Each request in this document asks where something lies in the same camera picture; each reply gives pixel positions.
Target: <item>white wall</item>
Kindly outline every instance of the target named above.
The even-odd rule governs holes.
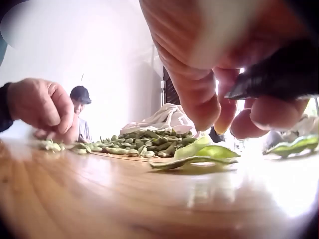
[[[84,85],[92,104],[81,117],[94,139],[117,134],[125,124],[160,108],[163,65],[138,0],[22,4],[13,37],[4,36],[14,48],[8,46],[0,67],[0,85],[25,77],[56,81],[68,93]],[[17,121],[0,136],[27,137],[30,129]]]

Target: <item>pile of soybean pods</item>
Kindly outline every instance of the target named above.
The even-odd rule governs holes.
[[[95,143],[75,143],[72,145],[57,144],[52,141],[42,141],[40,148],[53,152],[69,149],[77,154],[92,152],[126,155],[129,157],[173,157],[177,149],[183,148],[197,139],[191,132],[177,134],[169,131],[136,131],[129,134],[112,136]]]

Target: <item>gray shirt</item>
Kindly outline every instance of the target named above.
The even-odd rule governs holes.
[[[85,140],[92,142],[92,136],[90,135],[90,130],[89,130],[89,126],[87,125],[87,122],[81,119],[80,117],[79,117],[79,122],[80,122],[80,132],[79,132],[80,135],[82,135],[82,137]]]

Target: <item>table surface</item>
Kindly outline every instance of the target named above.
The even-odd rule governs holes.
[[[17,238],[294,239],[318,209],[319,158],[147,162],[0,144],[0,216]]]

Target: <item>black cap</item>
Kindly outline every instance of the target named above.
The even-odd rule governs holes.
[[[89,96],[89,92],[87,88],[84,86],[76,86],[71,90],[70,98],[74,100],[78,100],[84,104],[91,104],[91,99]]]

